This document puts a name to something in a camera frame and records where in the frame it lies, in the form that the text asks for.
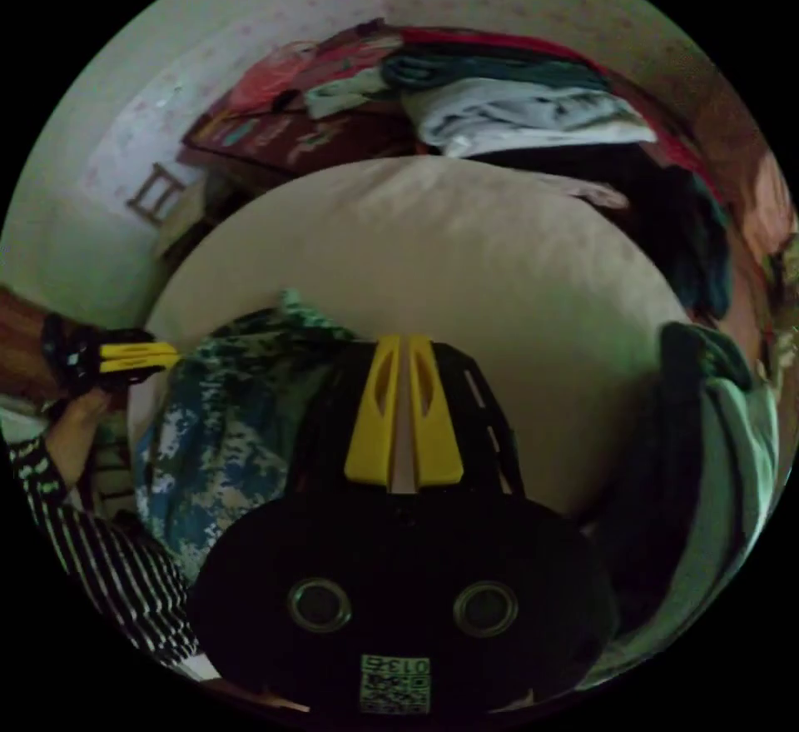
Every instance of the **qr code sticker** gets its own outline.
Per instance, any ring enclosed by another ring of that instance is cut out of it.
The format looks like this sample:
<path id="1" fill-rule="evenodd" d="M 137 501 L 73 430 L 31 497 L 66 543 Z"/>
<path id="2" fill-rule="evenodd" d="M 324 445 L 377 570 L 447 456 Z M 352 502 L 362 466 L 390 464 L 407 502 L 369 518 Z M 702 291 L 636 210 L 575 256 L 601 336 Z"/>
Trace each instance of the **qr code sticker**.
<path id="1" fill-rule="evenodd" d="M 430 661 L 427 657 L 360 659 L 360 710 L 380 715 L 430 712 Z"/>

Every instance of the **patterned wallpaper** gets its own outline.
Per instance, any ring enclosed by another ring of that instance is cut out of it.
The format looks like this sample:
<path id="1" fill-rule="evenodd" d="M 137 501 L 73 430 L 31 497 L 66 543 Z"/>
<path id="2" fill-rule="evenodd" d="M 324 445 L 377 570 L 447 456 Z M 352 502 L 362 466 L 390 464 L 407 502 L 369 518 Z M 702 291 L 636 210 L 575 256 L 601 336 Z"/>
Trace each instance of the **patterned wallpaper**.
<path id="1" fill-rule="evenodd" d="M 322 41 L 381 14 L 375 0 L 306 0 L 238 20 L 163 69 L 125 107 L 89 158 L 81 189 L 126 216 L 125 201 L 153 162 L 190 181 L 198 172 L 175 163 L 180 139 L 211 103 L 254 63 L 289 42 Z"/>
<path id="2" fill-rule="evenodd" d="M 80 189 L 128 216 L 126 199 L 154 161 L 174 163 L 182 133 L 243 72 L 285 43 L 319 41 L 385 16 L 389 23 L 479 27 L 561 42 L 693 117 L 715 69 L 676 25 L 644 0 L 302 0 L 243 17 L 209 36 L 128 103 L 89 158 Z"/>

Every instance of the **camouflage fabric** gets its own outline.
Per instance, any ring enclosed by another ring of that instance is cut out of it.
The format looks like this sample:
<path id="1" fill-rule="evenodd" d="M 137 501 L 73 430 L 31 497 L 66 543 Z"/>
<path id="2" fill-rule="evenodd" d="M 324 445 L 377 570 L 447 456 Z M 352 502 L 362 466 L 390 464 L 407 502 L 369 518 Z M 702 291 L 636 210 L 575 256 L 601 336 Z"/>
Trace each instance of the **camouflage fabric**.
<path id="1" fill-rule="evenodd" d="M 227 527 L 282 495 L 305 408 L 354 339 L 286 291 L 173 369 L 133 474 L 141 520 L 189 581 Z"/>

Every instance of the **white cloth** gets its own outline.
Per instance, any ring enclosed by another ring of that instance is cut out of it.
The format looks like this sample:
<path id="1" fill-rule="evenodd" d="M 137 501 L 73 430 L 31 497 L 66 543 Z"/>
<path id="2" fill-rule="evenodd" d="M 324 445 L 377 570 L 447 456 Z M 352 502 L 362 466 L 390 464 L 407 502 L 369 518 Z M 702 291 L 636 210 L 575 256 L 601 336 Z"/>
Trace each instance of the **white cloth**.
<path id="1" fill-rule="evenodd" d="M 657 137 L 624 99 L 580 87 L 472 77 L 405 92 L 419 139 L 448 157 L 527 147 L 653 142 Z"/>
<path id="2" fill-rule="evenodd" d="M 729 380 L 702 387 L 702 481 L 685 551 L 655 616 L 603 653 L 580 685 L 587 690 L 670 645 L 737 573 L 760 535 L 779 459 L 777 406 L 763 383 L 749 393 Z M 735 546 L 735 529 L 742 540 Z"/>

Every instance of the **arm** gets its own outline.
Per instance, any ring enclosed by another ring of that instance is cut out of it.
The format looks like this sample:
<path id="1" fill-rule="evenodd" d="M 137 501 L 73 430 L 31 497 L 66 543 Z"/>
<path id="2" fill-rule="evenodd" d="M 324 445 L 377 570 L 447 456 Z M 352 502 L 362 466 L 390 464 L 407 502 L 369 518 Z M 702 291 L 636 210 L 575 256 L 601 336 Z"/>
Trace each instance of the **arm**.
<path id="1" fill-rule="evenodd" d="M 9 447 L 13 474 L 62 568 L 97 611 L 137 648 L 174 665 L 198 651 L 184 610 L 186 583 L 176 566 L 154 541 L 134 540 L 63 502 L 85 468 L 107 402 L 87 396 L 45 436 Z"/>

